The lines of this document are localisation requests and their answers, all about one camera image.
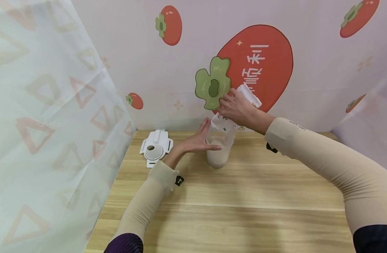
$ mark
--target right hand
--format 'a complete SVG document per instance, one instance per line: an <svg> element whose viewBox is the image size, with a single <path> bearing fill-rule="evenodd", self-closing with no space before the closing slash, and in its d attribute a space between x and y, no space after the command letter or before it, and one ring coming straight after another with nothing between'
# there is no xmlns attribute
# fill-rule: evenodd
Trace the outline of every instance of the right hand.
<svg viewBox="0 0 387 253"><path fill-rule="evenodd" d="M245 126L265 135L275 117L258 110L246 97L235 89L230 90L233 96L225 94L217 111L224 117L233 120L240 126Z"/></svg>

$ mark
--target green clover shape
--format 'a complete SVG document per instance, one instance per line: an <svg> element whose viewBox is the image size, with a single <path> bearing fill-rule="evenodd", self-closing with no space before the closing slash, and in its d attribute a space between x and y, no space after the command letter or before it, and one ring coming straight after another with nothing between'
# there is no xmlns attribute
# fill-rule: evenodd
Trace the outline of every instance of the green clover shape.
<svg viewBox="0 0 387 253"><path fill-rule="evenodd" d="M351 7L351 9L348 11L348 13L344 17L344 22L341 24L341 28L344 28L348 22L353 20L356 17L356 14L358 14L359 9L362 7L363 3L360 2L358 5L354 5Z"/></svg>
<svg viewBox="0 0 387 253"><path fill-rule="evenodd" d="M127 95L127 96L126 96L126 101L127 101L130 105L132 105L132 104L133 104L133 98L132 98L132 96Z"/></svg>
<svg viewBox="0 0 387 253"><path fill-rule="evenodd" d="M158 31L158 35L161 38L164 38L164 32L167 30L167 24L164 21L164 19L165 19L165 16L162 13L160 13L158 18L156 18L156 29Z"/></svg>
<svg viewBox="0 0 387 253"><path fill-rule="evenodd" d="M206 69L199 69L196 72L195 95L198 98L205 99L205 109L216 110L220 106L219 99L224 94L229 93L231 79L226 75L229 66L229 58L221 59L215 56L210 62L210 74L208 74Z"/></svg>

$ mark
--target triangle pattern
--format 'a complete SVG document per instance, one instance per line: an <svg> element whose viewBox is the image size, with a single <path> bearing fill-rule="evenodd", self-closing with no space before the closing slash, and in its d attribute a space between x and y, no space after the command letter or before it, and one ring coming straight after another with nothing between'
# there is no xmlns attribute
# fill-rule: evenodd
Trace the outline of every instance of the triangle pattern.
<svg viewBox="0 0 387 253"><path fill-rule="evenodd" d="M97 117L102 112L105 117L105 123L98 122ZM101 129L102 131L109 131L109 117L108 117L108 112L106 112L106 106L103 105L101 108L98 110L98 112L92 117L90 120L90 123Z"/></svg>
<svg viewBox="0 0 387 253"><path fill-rule="evenodd" d="M18 227L24 215L28 216L40 228L40 230L36 232L31 232L26 235L15 237L15 233L17 232ZM39 215L37 215L37 213L35 213L28 205L23 205L21 210L19 211L18 216L15 218L7 236L5 236L4 240L2 240L2 245L6 246L12 243L28 240L28 239L40 236L42 234L45 234L49 230L50 230L50 225L47 221L45 221Z"/></svg>
<svg viewBox="0 0 387 253"><path fill-rule="evenodd" d="M0 31L0 39L4 40L5 42L9 43L10 45L18 49L18 51L0 52L0 67L12 61L15 61L16 59L19 59L30 52L28 48L26 48L24 45L22 45L17 40L10 37L9 35L3 33L2 31Z"/></svg>
<svg viewBox="0 0 387 253"><path fill-rule="evenodd" d="M91 218L93 216L99 215L102 207L103 207L103 204L98 198L98 193L95 193L90 202L90 207L88 208L87 218Z"/></svg>
<svg viewBox="0 0 387 253"><path fill-rule="evenodd" d="M115 182L115 180L108 180L109 189L112 188L112 185L113 185L114 182Z"/></svg>
<svg viewBox="0 0 387 253"><path fill-rule="evenodd" d="M113 115L115 118L115 124L118 123L119 120L121 120L123 118L124 114L125 114L125 112L118 105L113 107Z"/></svg>
<svg viewBox="0 0 387 253"><path fill-rule="evenodd" d="M92 230L88 231L88 233L85 234L85 238L86 238L87 240L89 240L90 237L91 237L91 235L92 235Z"/></svg>
<svg viewBox="0 0 387 253"><path fill-rule="evenodd" d="M93 140L92 141L92 154L95 160L98 160L98 157L101 156L102 152L104 151L106 147L105 141L100 140Z"/></svg>
<svg viewBox="0 0 387 253"><path fill-rule="evenodd" d="M87 61L85 57L92 57L93 64ZM95 51L93 50L92 47L89 47L85 50L82 50L80 53L78 53L77 59L79 59L82 62L82 64L84 64L90 70L97 69L97 60L95 59Z"/></svg>
<svg viewBox="0 0 387 253"><path fill-rule="evenodd" d="M113 169L119 169L119 156L116 154L116 151L113 151L108 161L106 162L106 166Z"/></svg>
<svg viewBox="0 0 387 253"><path fill-rule="evenodd" d="M38 90L44 86L49 85L50 90L53 93L54 100L51 98L48 98L38 92ZM51 74L44 74L41 77L37 78L34 82L30 83L28 86L26 86L26 91L29 93L29 95L35 97L37 100L48 104L48 105L55 105L60 106L60 90L57 86L56 81L53 79Z"/></svg>
<svg viewBox="0 0 387 253"><path fill-rule="evenodd" d="M64 8L64 6L60 3L59 0L47 0L46 4L47 4L47 10L49 11L50 18L52 19L53 27L56 31L69 32L69 31L78 29L77 22L71 16L69 11L66 8ZM57 20L57 16L55 15L55 11L53 9L67 15L68 18L71 20L71 22L60 25Z"/></svg>
<svg viewBox="0 0 387 253"><path fill-rule="evenodd" d="M12 6L7 0L0 0L0 7L25 29L36 30L35 19L32 14L31 6L28 4L27 0L21 1L21 7L24 10L24 14Z"/></svg>
<svg viewBox="0 0 387 253"><path fill-rule="evenodd" d="M88 103L88 101L92 98L92 96L97 92L97 90L95 90L93 87L89 86L85 82L78 80L75 77L71 77L71 76L68 76L68 77L70 78L71 87L73 88L74 94L76 95L77 103L80 106L80 108L82 109L85 107L85 105ZM77 88L77 84L84 86L84 88L87 88L92 93L88 94L88 96L86 96L84 98L84 100L81 100L80 91Z"/></svg>
<svg viewBox="0 0 387 253"><path fill-rule="evenodd" d="M63 206L71 211L74 211L74 209L76 208L78 200L80 199L80 195L81 190L74 188L67 188L56 194L56 196L60 199L61 203L63 203Z"/></svg>
<svg viewBox="0 0 387 253"><path fill-rule="evenodd" d="M36 154L55 131L54 129L30 118L18 118L16 127L31 154ZM44 139L42 139L42 142L39 145L36 145L32 140L31 136L29 135L29 131L28 129L26 129L27 127L33 128L35 130L45 131L48 134L47 136L45 136Z"/></svg>
<svg viewBox="0 0 387 253"><path fill-rule="evenodd" d="M70 152L74 154L76 157L77 162L72 165L64 165L64 162L68 158ZM52 165L53 169L55 170L81 170L83 168L83 162L80 158L80 155L77 152L77 146L75 143L69 143L66 145L66 147L61 151L60 155L56 158L56 160L53 162Z"/></svg>
<svg viewBox="0 0 387 253"><path fill-rule="evenodd" d="M132 136L133 132L132 132L132 122L131 121L129 121L129 123L127 123L127 126L126 126L125 130L123 130L123 132L126 135Z"/></svg>

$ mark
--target arm sleeve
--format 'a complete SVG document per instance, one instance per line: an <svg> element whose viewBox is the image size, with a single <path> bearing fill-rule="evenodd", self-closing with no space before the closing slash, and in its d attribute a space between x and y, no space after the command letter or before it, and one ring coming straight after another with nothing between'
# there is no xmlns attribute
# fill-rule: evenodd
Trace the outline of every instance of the arm sleeve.
<svg viewBox="0 0 387 253"><path fill-rule="evenodd" d="M177 170L172 170L162 161L154 165L147 180L140 186L127 206L111 243L116 240L116 237L126 233L135 234L141 239L141 242L144 241L144 234L150 220L162 199L173 190L177 175Z"/></svg>
<svg viewBox="0 0 387 253"><path fill-rule="evenodd" d="M352 234L361 227L387 225L387 170L337 141L276 118L265 134L282 155L297 159L343 194Z"/></svg>

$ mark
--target left hand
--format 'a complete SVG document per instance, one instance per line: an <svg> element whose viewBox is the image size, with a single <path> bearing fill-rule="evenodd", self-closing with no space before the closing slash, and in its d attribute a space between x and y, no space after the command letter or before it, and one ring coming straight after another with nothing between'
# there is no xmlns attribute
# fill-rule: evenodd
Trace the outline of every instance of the left hand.
<svg viewBox="0 0 387 253"><path fill-rule="evenodd" d="M189 136L180 144L175 145L163 162L170 168L175 169L181 158L190 152L201 152L206 150L221 150L221 146L206 144L206 135L210 128L210 119L207 117L199 127L198 131Z"/></svg>
<svg viewBox="0 0 387 253"><path fill-rule="evenodd" d="M206 135L210 128L210 119L206 119L202 122L198 131L192 136L186 138L182 143L178 144L179 147L185 152L196 153L206 150L221 150L221 146L209 145L206 143Z"/></svg>

